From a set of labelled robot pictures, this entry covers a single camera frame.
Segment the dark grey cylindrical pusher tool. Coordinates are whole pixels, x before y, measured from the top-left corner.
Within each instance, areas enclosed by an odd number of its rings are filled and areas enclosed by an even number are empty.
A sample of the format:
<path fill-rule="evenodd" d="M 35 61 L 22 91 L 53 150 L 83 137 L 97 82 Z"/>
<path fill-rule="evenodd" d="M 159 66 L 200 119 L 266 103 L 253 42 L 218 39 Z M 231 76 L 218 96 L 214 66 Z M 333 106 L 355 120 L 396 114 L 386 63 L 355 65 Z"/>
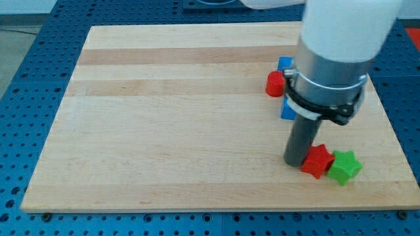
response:
<path fill-rule="evenodd" d="M 283 156 L 289 166 L 303 165 L 321 123 L 321 120 L 296 116 Z"/>

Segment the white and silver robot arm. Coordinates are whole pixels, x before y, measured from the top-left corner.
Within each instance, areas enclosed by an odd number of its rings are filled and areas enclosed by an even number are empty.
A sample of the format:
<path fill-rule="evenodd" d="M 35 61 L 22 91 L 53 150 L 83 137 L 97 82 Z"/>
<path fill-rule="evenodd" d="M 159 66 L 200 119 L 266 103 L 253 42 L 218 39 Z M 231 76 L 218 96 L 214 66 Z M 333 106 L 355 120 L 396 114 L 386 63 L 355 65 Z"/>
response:
<path fill-rule="evenodd" d="M 284 92 L 297 116 L 284 152 L 303 164 L 323 120 L 346 125 L 358 112 L 368 71 L 402 0 L 306 0 L 297 50 L 283 70 Z"/>

